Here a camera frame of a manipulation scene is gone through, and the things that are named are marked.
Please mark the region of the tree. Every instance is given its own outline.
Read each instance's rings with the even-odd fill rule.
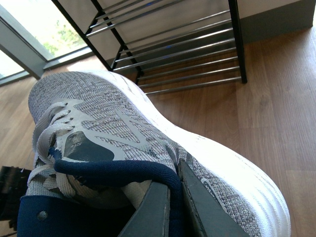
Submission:
[[[49,41],[43,46],[53,55],[60,56],[85,45],[83,39],[67,21],[58,20]]]

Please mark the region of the hardwood floor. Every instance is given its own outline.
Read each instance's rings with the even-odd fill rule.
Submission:
[[[293,237],[316,232],[316,28],[245,46],[248,83],[150,95],[172,123],[242,154],[278,185]],[[103,69],[94,57],[50,73]],[[0,165],[23,167],[34,124],[27,96],[36,82],[0,87]],[[26,167],[32,166],[33,157]],[[0,236],[12,232],[0,223]]]

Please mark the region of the white shoelace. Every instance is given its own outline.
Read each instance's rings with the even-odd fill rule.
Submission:
[[[28,186],[32,179],[39,173],[50,170],[52,174],[56,174],[56,183],[61,193],[71,198],[75,195],[75,191],[67,181],[65,174],[54,171],[54,158],[48,156],[48,150],[51,147],[52,139],[57,132],[71,131],[74,127],[68,125],[72,118],[65,118],[70,111],[63,110],[67,106],[65,102],[57,102],[52,104],[38,120],[33,133],[33,151],[36,154],[34,160],[34,170],[31,172],[28,180]],[[62,109],[55,115],[52,112],[55,109]],[[40,159],[45,164],[36,167],[37,161]]]

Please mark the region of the baseboard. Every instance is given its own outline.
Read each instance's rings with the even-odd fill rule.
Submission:
[[[315,4],[316,0],[301,0],[241,18],[243,42],[264,40],[312,27]]]

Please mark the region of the sneaker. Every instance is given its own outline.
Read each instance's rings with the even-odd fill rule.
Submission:
[[[34,236],[64,236],[66,228],[57,227],[72,222],[78,227],[73,236],[87,236],[82,230],[87,220],[116,226],[116,232],[107,233],[117,236],[151,181],[170,189],[169,236],[184,236],[180,162],[249,236],[290,236],[285,200],[262,170],[173,125],[121,75],[87,71],[47,76],[33,87],[29,108],[36,123],[36,155],[21,198],[20,236],[33,236],[30,226],[36,229]],[[30,212],[36,214],[33,220]]]

